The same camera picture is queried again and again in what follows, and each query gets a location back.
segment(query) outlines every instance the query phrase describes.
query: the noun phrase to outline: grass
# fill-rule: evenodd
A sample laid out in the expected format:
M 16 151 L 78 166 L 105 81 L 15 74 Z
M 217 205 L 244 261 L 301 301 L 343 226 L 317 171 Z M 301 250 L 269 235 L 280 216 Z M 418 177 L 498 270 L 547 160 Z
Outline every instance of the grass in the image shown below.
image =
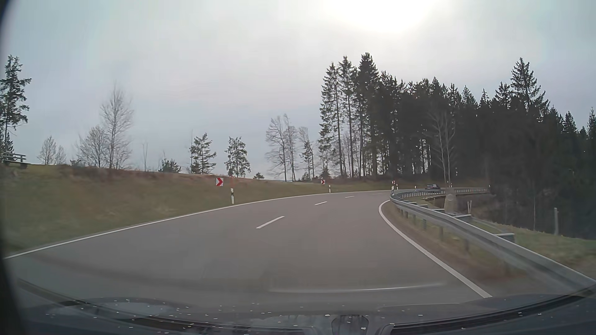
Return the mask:
M 400 229 L 404 229 L 406 235 L 438 255 L 445 262 L 451 265 L 459 265 L 460 270 L 473 269 L 477 273 L 470 274 L 481 277 L 501 277 L 517 274 L 515 270 L 506 268 L 504 263 L 491 253 L 474 244 L 469 244 L 466 250 L 464 239 L 451 233 L 448 229 L 441 230 L 440 226 L 429 221 L 426 222 L 425 227 L 422 219 L 416 218 L 414 221 L 411 214 L 406 218 L 392 203 L 383 205 L 383 213 L 394 224 L 399 225 Z
M 70 166 L 0 165 L 8 252 L 95 232 L 225 207 L 235 203 L 327 193 L 328 185 Z M 333 192 L 389 190 L 390 181 L 330 181 Z M 401 188 L 413 187 L 399 182 Z
M 433 205 L 432 200 L 424 201 L 422 197 L 412 199 L 418 203 Z M 495 228 L 481 222 L 473 221 L 475 225 L 493 234 L 499 233 Z M 546 256 L 556 262 L 566 265 L 589 277 L 596 278 L 596 240 L 553 235 L 540 231 L 532 231 L 512 225 L 495 223 L 499 229 L 510 231 L 516 235 L 516 243 L 536 253 Z

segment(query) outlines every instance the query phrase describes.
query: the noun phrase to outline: bare tree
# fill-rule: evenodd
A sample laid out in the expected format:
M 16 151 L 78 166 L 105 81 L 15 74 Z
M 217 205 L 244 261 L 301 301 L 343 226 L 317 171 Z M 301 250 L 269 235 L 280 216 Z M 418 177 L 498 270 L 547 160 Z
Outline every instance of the bare tree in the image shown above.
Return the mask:
M 64 152 L 64 147 L 62 145 L 58 146 L 58 151 L 56 151 L 56 157 L 54 158 L 54 164 L 66 164 L 66 153 Z
M 79 136 L 77 143 L 77 158 L 85 165 L 105 167 L 109 162 L 109 136 L 100 126 L 95 126 L 89 130 L 86 137 Z
M 50 136 L 44 140 L 39 152 L 38 159 L 43 165 L 50 165 L 54 163 L 56 157 L 56 142 Z
M 147 149 L 149 148 L 149 143 L 145 141 L 143 145 L 143 171 L 147 171 Z
M 123 168 L 125 161 L 131 156 L 130 139 L 126 131 L 132 126 L 134 111 L 131 101 L 116 85 L 108 100 L 101 105 L 102 126 L 108 141 L 108 168 Z
M 311 140 L 308 138 L 308 128 L 298 128 L 298 140 L 302 143 L 302 162 L 306 163 L 306 171 L 310 179 L 315 177 L 315 154 L 312 150 Z
M 265 159 L 273 163 L 273 167 L 271 167 L 270 171 L 276 176 L 283 173 L 284 180 L 288 181 L 287 157 L 285 154 L 287 148 L 285 143 L 285 130 L 279 116 L 271 119 L 269 128 L 265 132 L 265 141 L 267 141 L 271 147 L 271 151 L 265 154 Z
M 298 131 L 296 131 L 296 127 L 290 124 L 290 119 L 288 118 L 287 114 L 284 114 L 284 126 L 285 126 L 285 145 L 286 145 L 286 152 L 287 152 L 287 162 L 292 171 L 292 181 L 296 181 L 296 161 L 294 159 L 294 154 L 296 153 L 296 140 L 298 137 Z
M 431 120 L 432 138 L 431 148 L 437 153 L 437 159 L 443 170 L 445 184 L 451 186 L 451 167 L 455 162 L 455 147 L 453 137 L 455 136 L 454 120 L 443 110 L 432 109 L 429 112 Z

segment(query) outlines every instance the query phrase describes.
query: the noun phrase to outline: metal guardrail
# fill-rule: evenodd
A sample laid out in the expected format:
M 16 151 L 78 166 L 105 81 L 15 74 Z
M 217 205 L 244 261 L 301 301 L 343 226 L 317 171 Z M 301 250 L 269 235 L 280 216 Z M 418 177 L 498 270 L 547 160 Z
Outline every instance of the metal guardrail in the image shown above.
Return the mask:
M 464 193 L 463 191 L 460 192 L 460 190 L 475 190 L 468 192 L 478 193 L 486 192 L 485 188 L 459 188 L 457 189 L 457 192 Z M 391 201 L 401 211 L 404 211 L 406 216 L 407 213 L 411 213 L 411 215 L 415 215 L 442 228 L 446 228 L 455 235 L 464 238 L 466 243 L 474 243 L 503 260 L 505 263 L 524 270 L 531 277 L 544 281 L 549 285 L 561 287 L 569 291 L 578 291 L 596 284 L 596 280 L 548 257 L 542 256 L 500 236 L 475 227 L 474 225 L 463 221 L 462 219 L 465 219 L 463 217 L 458 218 L 457 216 L 451 216 L 443 213 L 443 210 L 429 209 L 427 208 L 427 205 L 419 205 L 416 202 L 404 199 L 404 196 L 420 192 L 424 191 L 398 190 L 391 196 Z

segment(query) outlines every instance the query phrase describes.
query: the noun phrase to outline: road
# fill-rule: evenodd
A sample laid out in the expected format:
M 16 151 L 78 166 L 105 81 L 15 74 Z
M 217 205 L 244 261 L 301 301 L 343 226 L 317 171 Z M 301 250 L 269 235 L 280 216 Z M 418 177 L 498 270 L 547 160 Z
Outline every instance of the road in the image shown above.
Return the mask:
M 201 306 L 375 308 L 481 295 L 379 214 L 388 191 L 317 194 L 212 210 L 7 260 L 12 273 L 78 299 Z

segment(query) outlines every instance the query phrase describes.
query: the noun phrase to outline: car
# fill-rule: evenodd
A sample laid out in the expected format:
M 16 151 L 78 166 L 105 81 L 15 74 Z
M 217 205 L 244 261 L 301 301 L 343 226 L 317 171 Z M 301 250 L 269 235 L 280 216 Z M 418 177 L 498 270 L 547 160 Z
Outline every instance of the car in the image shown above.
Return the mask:
M 439 192 L 441 191 L 441 187 L 438 186 L 437 184 L 428 184 L 426 185 L 426 189 L 429 192 Z

